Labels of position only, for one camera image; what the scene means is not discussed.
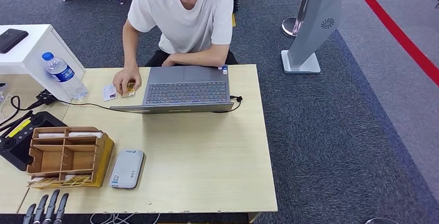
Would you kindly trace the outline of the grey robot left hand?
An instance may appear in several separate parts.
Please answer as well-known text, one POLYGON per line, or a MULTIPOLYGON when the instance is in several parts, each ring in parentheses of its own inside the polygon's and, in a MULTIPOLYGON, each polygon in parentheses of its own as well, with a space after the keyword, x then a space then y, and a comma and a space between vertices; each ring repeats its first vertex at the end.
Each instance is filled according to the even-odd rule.
POLYGON ((38 203, 31 204, 23 217, 23 224, 62 224, 69 193, 64 193, 58 199, 60 190, 56 189, 52 195, 43 195, 38 203))

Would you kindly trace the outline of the person's right hand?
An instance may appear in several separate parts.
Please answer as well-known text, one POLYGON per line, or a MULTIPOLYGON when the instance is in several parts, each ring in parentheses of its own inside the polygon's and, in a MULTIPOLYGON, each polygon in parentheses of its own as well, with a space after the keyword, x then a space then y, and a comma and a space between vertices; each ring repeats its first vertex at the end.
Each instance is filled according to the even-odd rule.
POLYGON ((130 80, 135 81, 135 90, 139 89, 142 85, 142 79, 137 65, 125 66, 121 71, 117 72, 112 84, 120 95, 126 95, 127 85, 130 80))

